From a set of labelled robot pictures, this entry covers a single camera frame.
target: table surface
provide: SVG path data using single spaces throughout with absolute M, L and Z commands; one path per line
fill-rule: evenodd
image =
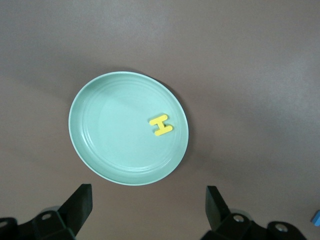
M 320 2 L 1 1 L 0 213 L 24 223 L 91 183 L 79 240 L 197 240 L 207 185 L 261 226 L 320 228 Z M 93 78 L 132 71 L 182 104 L 189 144 L 166 178 L 125 186 L 76 154 L 68 115 Z

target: plate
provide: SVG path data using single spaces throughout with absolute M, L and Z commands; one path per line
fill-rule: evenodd
M 87 83 L 71 105 L 68 125 L 75 151 L 92 171 L 132 186 L 169 175 L 189 138 L 176 97 L 158 81 L 125 71 Z

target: round plate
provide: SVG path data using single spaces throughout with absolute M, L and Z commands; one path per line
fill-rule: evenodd
M 163 115 L 166 120 L 151 125 Z M 172 130 L 156 135 L 166 127 Z M 169 175 L 189 137 L 175 96 L 148 76 L 123 71 L 101 75 L 80 90 L 70 109 L 69 133 L 92 171 L 123 185 L 146 185 Z

